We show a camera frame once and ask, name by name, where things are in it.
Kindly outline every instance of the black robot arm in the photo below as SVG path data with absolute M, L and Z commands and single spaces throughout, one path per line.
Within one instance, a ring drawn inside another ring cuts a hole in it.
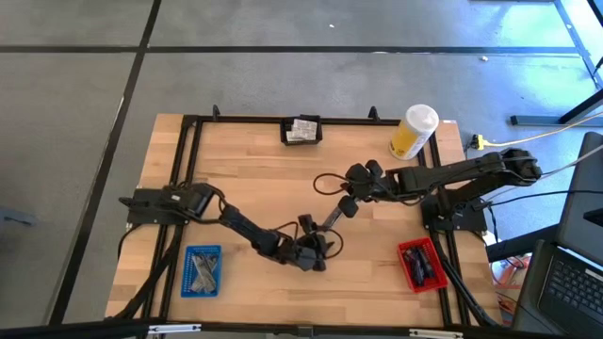
M 297 266 L 302 270 L 326 269 L 324 260 L 332 243 L 326 242 L 324 235 L 319 233 L 320 228 L 309 216 L 299 217 L 304 234 L 298 238 L 296 230 L 296 237 L 292 238 L 278 230 L 260 228 L 228 203 L 222 191 L 209 184 L 164 186 L 160 193 L 158 190 L 146 191 L 152 193 L 143 195 L 144 190 L 137 190 L 134 198 L 120 198 L 130 209 L 129 219 L 140 219 L 151 214 L 153 223 L 185 224 L 190 220 L 201 224 L 218 223 L 249 240 L 259 255 L 272 261 Z M 203 219 L 205 210 L 214 198 L 219 199 L 220 216 L 217 219 Z M 169 218 L 170 222 L 162 222 L 162 218 Z
M 508 149 L 437 168 L 423 166 L 389 169 L 383 173 L 375 160 L 355 164 L 346 172 L 342 188 L 348 193 L 338 208 L 351 218 L 357 202 L 401 202 L 415 205 L 431 197 L 439 186 L 469 181 L 456 189 L 440 189 L 433 213 L 449 218 L 459 204 L 471 202 L 503 186 L 530 186 L 542 171 L 527 151 Z

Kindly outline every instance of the white cable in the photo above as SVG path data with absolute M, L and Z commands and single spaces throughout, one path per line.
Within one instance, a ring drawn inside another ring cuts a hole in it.
M 542 181 L 542 180 L 545 180 L 546 178 L 550 178 L 551 176 L 553 176 L 553 175 L 555 175 L 555 174 L 559 173 L 559 172 L 560 172 L 560 171 L 562 171 L 562 170 L 566 170 L 566 169 L 571 168 L 572 166 L 575 166 L 575 165 L 576 165 L 578 162 L 580 162 L 580 161 L 582 161 L 582 160 L 586 159 L 587 157 L 589 157 L 589 156 L 591 156 L 591 155 L 595 154 L 596 152 L 598 152 L 598 151 L 599 151 L 599 150 L 601 150 L 601 149 L 603 149 L 603 145 L 600 145 L 599 147 L 595 148 L 594 150 L 592 150 L 592 151 L 588 152 L 587 154 L 585 154 L 585 155 L 583 155 L 583 156 L 579 157 L 578 159 L 576 159 L 576 161 L 574 161 L 574 162 L 572 162 L 572 163 L 569 163 L 569 164 L 567 164 L 567 165 L 563 166 L 563 167 L 562 167 L 562 168 L 560 168 L 560 169 L 555 169 L 555 170 L 553 170 L 553 171 L 549 172 L 548 174 L 543 175 L 543 176 L 540 178 L 540 180 L 538 180 L 538 182 L 540 182 L 540 181 Z M 503 194 L 505 194 L 505 193 L 511 192 L 512 190 L 517 189 L 517 188 L 519 188 L 519 187 L 521 187 L 521 186 L 513 186 L 513 187 L 511 187 L 511 188 L 505 189 L 505 190 L 503 190 L 502 192 L 499 192 L 499 193 L 497 193 L 497 194 L 493 195 L 492 197 L 488 198 L 488 200 L 487 200 L 486 202 L 492 202 L 492 200 L 493 200 L 494 198 L 496 198 L 496 197 L 498 197 L 498 196 L 501 196 L 501 195 L 503 195 Z
M 519 139 L 519 140 L 502 142 L 502 143 L 490 142 L 490 141 L 484 139 L 482 143 L 483 143 L 483 146 L 488 146 L 488 147 L 507 147 L 507 146 L 511 146 L 511 145 L 516 145 L 518 143 L 522 143 L 522 142 L 526 142 L 526 141 L 532 141 L 532 140 L 535 140 L 535 139 L 540 138 L 540 137 L 548 137 L 548 136 L 552 136 L 552 135 L 558 134 L 560 132 L 568 130 L 568 129 L 572 128 L 572 127 L 576 127 L 576 126 L 578 126 L 578 125 L 580 125 L 582 123 L 585 123 L 586 121 L 592 120 L 592 119 L 594 119 L 594 118 L 596 118 L 598 116 L 601 116 L 601 115 L 603 115 L 603 112 L 598 112 L 598 113 L 596 113 L 596 114 L 594 114 L 594 115 L 592 115 L 592 116 L 590 116 L 588 118 L 582 119 L 581 121 L 576 121 L 576 122 L 574 122 L 572 124 L 569 124 L 569 125 L 567 125 L 565 127 L 560 128 L 560 129 L 557 129 L 557 130 L 554 130 L 554 131 L 550 131 L 550 132 L 546 132 L 546 133 L 540 134 L 538 136 L 525 137 L 525 138 L 522 138 L 522 139 Z

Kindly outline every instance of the laptop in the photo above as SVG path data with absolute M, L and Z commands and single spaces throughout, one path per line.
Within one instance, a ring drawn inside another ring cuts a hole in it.
M 584 136 L 580 155 L 603 144 Z M 576 165 L 570 190 L 603 191 L 603 150 Z M 568 194 L 538 309 L 572 335 L 603 338 L 603 196 Z

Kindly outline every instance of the wooden tabletop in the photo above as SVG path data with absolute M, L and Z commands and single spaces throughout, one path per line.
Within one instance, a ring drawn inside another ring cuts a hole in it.
M 160 188 L 169 181 L 181 120 L 182 115 L 157 116 L 140 176 L 141 187 Z M 387 144 L 394 130 L 392 126 L 324 125 L 323 140 L 318 145 L 286 147 L 280 142 L 278 124 L 206 122 L 194 182 L 217 186 L 229 203 L 263 228 L 296 220 L 302 214 L 311 214 L 320 223 L 334 209 L 340 195 L 316 193 L 312 181 L 318 174 L 343 175 L 351 165 L 369 159 L 376 159 L 384 169 L 417 165 L 416 159 L 400 161 L 389 153 Z M 455 121 L 441 121 L 436 136 L 443 165 L 464 160 Z M 426 155 L 431 159 L 429 148 Z M 338 185 L 335 179 L 327 179 L 319 183 L 319 188 L 331 190 Z M 217 216 L 217 208 L 210 208 L 204 218 Z M 419 207 L 361 203 L 355 218 L 342 218 L 335 228 L 345 239 L 341 254 L 327 261 L 324 272 L 303 272 L 260 257 L 247 240 L 221 225 L 188 225 L 169 319 L 442 326 L 437 292 L 414 294 L 396 253 L 398 243 L 428 236 Z M 157 225 L 143 225 L 124 242 L 106 315 L 120 311 L 147 278 L 157 230 Z M 467 232 L 457 232 L 456 237 L 465 284 L 487 313 L 500 321 L 482 242 Z M 194 245 L 222 246 L 221 286 L 216 298 L 180 297 L 184 253 L 187 246 Z M 451 284 L 449 287 L 453 319 L 459 323 L 454 288 Z M 162 291 L 163 280 L 157 285 L 152 315 L 158 313 Z

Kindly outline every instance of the white bottle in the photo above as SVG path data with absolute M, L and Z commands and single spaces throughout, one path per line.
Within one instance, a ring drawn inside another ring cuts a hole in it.
M 389 151 L 400 160 L 412 159 L 440 123 L 435 110 L 427 105 L 413 105 L 399 122 L 389 143 Z

